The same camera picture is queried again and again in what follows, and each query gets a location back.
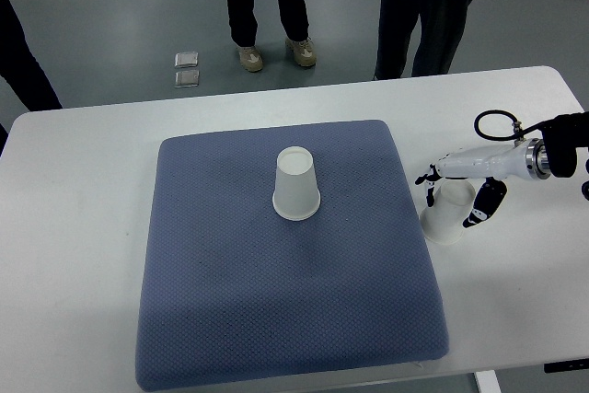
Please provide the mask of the white robotic hand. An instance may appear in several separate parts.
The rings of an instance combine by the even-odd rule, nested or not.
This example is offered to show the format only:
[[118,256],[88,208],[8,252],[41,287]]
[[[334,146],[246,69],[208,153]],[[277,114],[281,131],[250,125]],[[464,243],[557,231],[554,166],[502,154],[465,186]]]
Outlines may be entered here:
[[548,154],[542,139],[524,140],[518,145],[495,144],[461,149],[437,161],[415,179],[424,185],[428,207],[435,203],[434,190],[441,179],[485,179],[462,226],[472,227],[491,218],[507,194],[503,181],[510,176],[543,180],[550,177]]

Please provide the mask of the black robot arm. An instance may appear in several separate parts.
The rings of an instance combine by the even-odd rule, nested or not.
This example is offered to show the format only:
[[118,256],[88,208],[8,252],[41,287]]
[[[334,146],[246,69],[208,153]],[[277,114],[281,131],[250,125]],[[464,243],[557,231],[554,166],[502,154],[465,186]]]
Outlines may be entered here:
[[[513,133],[493,136],[480,127],[482,118],[502,115],[512,121]],[[541,121],[528,128],[506,110],[485,110],[473,123],[475,133],[491,145],[461,149],[447,154],[430,164],[426,172],[416,178],[424,184],[426,203],[435,203],[435,183],[440,179],[483,179],[470,214],[462,226],[471,227],[491,218],[507,194],[503,182],[509,176],[543,180],[551,176],[568,179],[577,168],[577,150],[588,146],[588,113],[562,114]]]

